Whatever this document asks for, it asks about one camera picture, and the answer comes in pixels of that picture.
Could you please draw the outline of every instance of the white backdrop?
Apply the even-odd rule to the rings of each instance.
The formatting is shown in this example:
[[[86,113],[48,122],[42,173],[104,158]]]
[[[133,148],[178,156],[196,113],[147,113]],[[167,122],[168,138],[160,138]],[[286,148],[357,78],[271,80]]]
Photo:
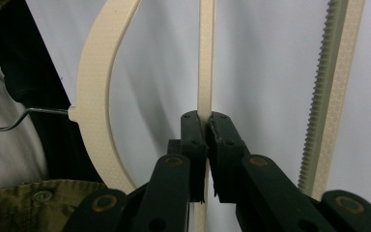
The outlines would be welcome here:
[[[103,2],[28,1],[71,103],[81,49]],[[327,0],[217,1],[213,110],[229,115],[250,152],[274,159],[295,184],[327,7]],[[197,0],[140,4],[110,87],[115,140],[137,185],[149,180],[167,140],[180,138],[180,116],[196,109],[197,50]],[[328,188],[371,202],[371,0]],[[234,206],[216,202],[211,231],[238,231]]]

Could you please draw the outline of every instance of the snap button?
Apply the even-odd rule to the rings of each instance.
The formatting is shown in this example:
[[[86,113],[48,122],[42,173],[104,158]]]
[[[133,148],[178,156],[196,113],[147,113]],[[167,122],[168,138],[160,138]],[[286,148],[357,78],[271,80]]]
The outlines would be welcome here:
[[[37,192],[33,196],[33,201],[44,202],[44,201],[47,201],[48,199],[50,199],[51,197],[52,197],[52,192],[51,191],[42,190],[42,191]]]

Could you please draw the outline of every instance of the brass screw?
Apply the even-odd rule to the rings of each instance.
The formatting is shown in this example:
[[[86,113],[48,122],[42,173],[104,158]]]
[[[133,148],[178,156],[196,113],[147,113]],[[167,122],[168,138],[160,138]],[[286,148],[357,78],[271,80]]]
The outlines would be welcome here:
[[[113,208],[117,203],[117,197],[112,194],[101,195],[92,203],[92,210],[95,212],[104,212]]]
[[[165,163],[169,165],[170,167],[176,167],[180,166],[183,163],[183,160],[176,157],[167,158],[165,160]]]
[[[249,160],[249,162],[254,165],[254,166],[257,166],[257,167],[264,167],[264,166],[268,166],[268,162],[265,160],[265,159],[262,159],[262,158],[251,158]]]
[[[349,196],[337,196],[335,202],[341,208],[354,215],[360,215],[365,211],[362,204]]]

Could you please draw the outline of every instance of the metal hook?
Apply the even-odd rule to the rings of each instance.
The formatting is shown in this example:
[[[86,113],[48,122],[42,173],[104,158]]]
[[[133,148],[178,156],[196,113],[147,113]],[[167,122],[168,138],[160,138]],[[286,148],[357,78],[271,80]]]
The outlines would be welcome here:
[[[68,110],[66,109],[52,109],[52,108],[26,108],[25,111],[19,116],[19,118],[10,126],[0,128],[0,131],[10,131],[17,127],[23,119],[31,112],[38,112],[38,113],[51,113],[51,114],[62,114],[68,115]]]

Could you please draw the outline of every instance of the black fabric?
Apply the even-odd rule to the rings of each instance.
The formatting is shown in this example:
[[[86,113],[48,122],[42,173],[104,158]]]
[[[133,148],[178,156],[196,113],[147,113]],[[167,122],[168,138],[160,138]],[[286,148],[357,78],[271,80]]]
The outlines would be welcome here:
[[[24,0],[0,12],[0,66],[11,97],[25,107],[68,109],[71,105]],[[66,116],[33,113],[49,178],[101,182],[78,125]]]

